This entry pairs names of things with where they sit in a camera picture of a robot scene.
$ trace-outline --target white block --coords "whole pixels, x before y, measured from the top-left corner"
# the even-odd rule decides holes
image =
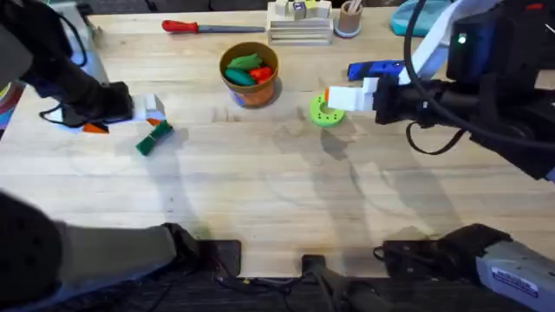
[[[318,1],[317,2],[317,17],[327,18],[330,16],[331,1]]]
[[[276,14],[287,16],[289,13],[289,0],[276,0]]]
[[[360,94],[360,88],[330,87],[328,107],[353,112]]]
[[[318,4],[315,0],[304,1],[306,7],[306,18],[318,17]]]
[[[293,17],[295,21],[300,21],[306,18],[306,6],[304,2],[293,3]]]
[[[374,105],[378,78],[364,78],[361,88],[330,87],[328,107],[349,112],[369,112]]]
[[[164,104],[162,104],[156,94],[134,95],[131,99],[134,106],[132,120],[144,121],[148,118],[156,120],[166,119]]]

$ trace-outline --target blue object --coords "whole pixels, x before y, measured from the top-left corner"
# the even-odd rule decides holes
[[[360,81],[368,77],[381,77],[385,74],[397,76],[405,68],[404,61],[385,60],[352,63],[347,69],[349,81]]]
[[[413,15],[417,3],[418,0],[408,0],[401,4],[391,16],[389,26],[396,35],[405,35],[408,20]],[[427,0],[424,9],[416,20],[414,36],[425,36],[449,4],[451,4],[451,0]]]

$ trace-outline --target cable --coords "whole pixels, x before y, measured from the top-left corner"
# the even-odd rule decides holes
[[[80,122],[80,123],[78,123],[78,124],[67,125],[67,124],[64,123],[63,121],[51,120],[51,119],[48,119],[48,118],[46,117],[47,114],[50,114],[50,113],[52,113],[52,112],[55,112],[56,110],[61,109],[62,107],[63,107],[63,103],[60,102],[60,103],[58,103],[58,105],[56,105],[55,107],[53,107],[53,108],[51,108],[51,109],[48,109],[48,110],[39,112],[39,113],[38,113],[38,116],[39,116],[41,119],[46,120],[46,121],[48,121],[48,122],[51,122],[51,123],[53,123],[53,124],[56,124],[56,125],[63,125],[63,126],[65,126],[65,127],[70,127],[70,128],[83,127],[86,123],[88,123],[88,121],[85,120],[85,121]]]
[[[337,312],[337,306],[334,304],[334,301],[331,299],[330,292],[328,291],[328,288],[323,282],[322,277],[316,274],[313,274],[313,275],[316,278],[318,285],[320,285],[320,289],[323,292],[323,298],[325,299],[326,304],[328,305],[328,310],[330,312]]]
[[[294,310],[292,309],[290,304],[287,302],[287,296],[291,294],[293,286],[302,282],[304,279],[306,279],[309,276],[314,276],[316,278],[317,283],[318,283],[318,285],[320,286],[320,289],[323,292],[324,299],[326,301],[326,304],[328,305],[328,309],[330,310],[330,312],[337,312],[336,305],[334,304],[333,300],[331,299],[330,292],[327,290],[326,285],[322,280],[322,277],[317,276],[316,274],[314,274],[312,272],[304,273],[300,277],[293,278],[290,281],[283,282],[283,283],[280,283],[280,284],[276,284],[276,281],[271,281],[271,283],[266,283],[266,282],[264,282],[265,279],[260,279],[260,278],[255,278],[255,279],[252,279],[252,280],[248,280],[249,281],[249,286],[248,286],[249,288],[250,287],[264,288],[264,290],[258,290],[258,291],[254,291],[254,290],[249,291],[247,289],[240,289],[240,288],[237,288],[237,287],[233,287],[229,284],[225,284],[224,283],[224,278],[222,278],[222,277],[215,278],[214,281],[216,281],[216,283],[219,284],[222,288],[229,289],[229,290],[232,290],[232,291],[236,291],[238,293],[241,293],[241,294],[247,295],[247,296],[259,296],[259,295],[263,295],[263,294],[270,294],[270,293],[273,293],[273,292],[278,293],[282,296],[282,298],[284,300],[285,308],[288,310],[288,312],[294,312]],[[245,279],[242,279],[242,278],[236,278],[236,280],[237,281],[245,281]]]
[[[68,25],[68,27],[71,29],[71,32],[73,32],[73,35],[75,36],[75,39],[77,40],[77,43],[79,44],[79,48],[81,49],[81,52],[83,54],[83,60],[80,64],[77,64],[77,66],[79,66],[80,68],[87,65],[88,63],[88,58],[87,58],[87,52],[85,51],[85,45],[83,44],[83,41],[81,40],[81,37],[79,36],[79,32],[77,31],[77,28],[75,27],[75,25],[69,21],[69,19],[67,17],[65,17],[64,15],[56,12],[56,14]]]
[[[383,247],[381,246],[375,247],[372,253],[374,254],[374,258],[376,258],[378,261],[383,262]]]
[[[490,140],[497,140],[498,142],[511,144],[514,146],[542,149],[542,150],[555,152],[555,144],[552,144],[552,143],[523,140],[523,139],[497,134],[497,133],[488,131],[486,129],[482,129],[481,127],[478,127],[471,122],[463,120],[461,117],[457,116],[456,114],[453,114],[448,109],[442,107],[440,103],[438,103],[434,99],[434,97],[428,94],[426,89],[422,86],[420,82],[420,78],[418,78],[418,74],[415,72],[415,66],[412,62],[412,56],[411,56],[411,42],[413,38],[413,33],[415,31],[416,20],[418,19],[418,16],[422,12],[422,9],[424,8],[425,3],[426,3],[426,0],[418,0],[418,3],[415,6],[415,10],[413,11],[413,14],[410,17],[410,20],[408,21],[408,27],[405,33],[405,40],[403,45],[403,56],[404,56],[405,68],[407,69],[408,77],[410,78],[410,81],[415,85],[420,95],[426,99],[426,101],[431,105],[431,107],[438,114],[452,121],[457,127],[464,129],[470,133],[477,134],[479,136],[482,136]]]
[[[158,300],[156,300],[156,302],[153,304],[152,307],[150,307],[150,309],[147,312],[154,312],[158,308],[158,306],[160,306],[164,298],[166,298],[167,294],[169,294],[170,290],[172,290],[174,284],[176,284],[176,281],[173,281],[169,286],[167,286],[166,290],[164,290],[162,295],[160,295]]]
[[[457,133],[454,134],[453,138],[444,147],[440,148],[437,151],[428,152],[428,151],[424,151],[423,149],[419,148],[416,145],[416,143],[413,141],[413,135],[412,135],[411,129],[415,124],[418,124],[418,122],[413,121],[413,122],[409,123],[408,126],[407,126],[407,129],[405,130],[405,134],[407,135],[408,144],[410,145],[410,147],[415,149],[416,152],[423,153],[423,154],[426,154],[426,155],[433,155],[433,156],[441,155],[441,154],[449,151],[451,148],[453,148],[453,146],[455,146],[460,141],[460,138],[462,138],[462,135],[467,131],[465,129],[460,129],[459,131],[457,131]]]

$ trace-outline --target yellow object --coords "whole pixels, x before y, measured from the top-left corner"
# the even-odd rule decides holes
[[[316,0],[304,0],[304,6],[306,9],[312,9],[317,7]]]
[[[8,85],[3,88],[2,91],[0,91],[0,99],[2,99],[8,93],[8,90],[10,90],[10,84],[11,83],[8,83]]]

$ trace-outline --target wooden block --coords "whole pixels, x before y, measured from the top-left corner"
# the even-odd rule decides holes
[[[287,16],[289,13],[289,0],[276,0],[276,14],[279,16]]]
[[[318,1],[317,2],[317,17],[327,18],[330,16],[331,1]]]
[[[295,21],[306,18],[306,6],[304,5],[304,2],[293,3],[293,17]]]
[[[268,43],[273,45],[327,45],[333,37],[333,20],[331,18],[305,18],[295,20],[294,4],[289,2],[288,14],[276,14],[276,2],[268,3],[267,29]]]
[[[318,17],[318,4],[315,0],[306,0],[304,6],[306,7],[306,18]]]

